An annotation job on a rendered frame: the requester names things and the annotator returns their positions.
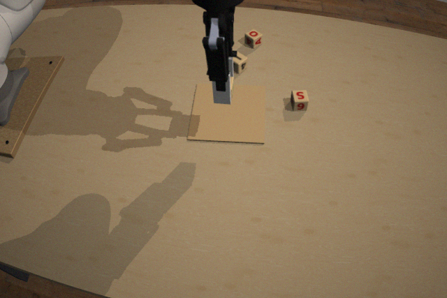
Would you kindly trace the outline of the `tan square mat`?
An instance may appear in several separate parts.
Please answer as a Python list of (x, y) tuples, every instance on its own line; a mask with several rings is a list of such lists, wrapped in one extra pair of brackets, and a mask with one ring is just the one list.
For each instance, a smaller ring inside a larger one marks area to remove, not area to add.
[(214, 103), (212, 84), (197, 84), (187, 140), (264, 144), (265, 86), (234, 84), (228, 105)]

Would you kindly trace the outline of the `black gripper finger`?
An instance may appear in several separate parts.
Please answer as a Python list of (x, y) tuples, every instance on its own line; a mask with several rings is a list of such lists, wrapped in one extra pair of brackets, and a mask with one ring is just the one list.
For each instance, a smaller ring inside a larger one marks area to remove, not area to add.
[[(233, 23), (234, 23), (235, 7), (229, 8), (229, 13), (233, 13)], [(233, 77), (233, 57), (237, 57), (237, 51), (234, 51), (232, 49), (232, 43), (234, 45), (234, 41), (233, 41), (233, 23), (231, 25), (231, 27), (232, 27), (232, 36), (231, 36), (231, 39), (228, 41), (229, 71), (230, 71), (230, 76), (231, 77)]]
[[(203, 12), (206, 37), (202, 43), (207, 60), (207, 75), (212, 81), (214, 103), (231, 103), (230, 71), (228, 63), (228, 41), (232, 34), (233, 13), (226, 14), (227, 32), (219, 34), (218, 18), (211, 18), (211, 29), (206, 23), (207, 11)], [(218, 38), (219, 37), (219, 38)], [(214, 81), (214, 82), (213, 82)], [(223, 81), (223, 82), (217, 82)]]

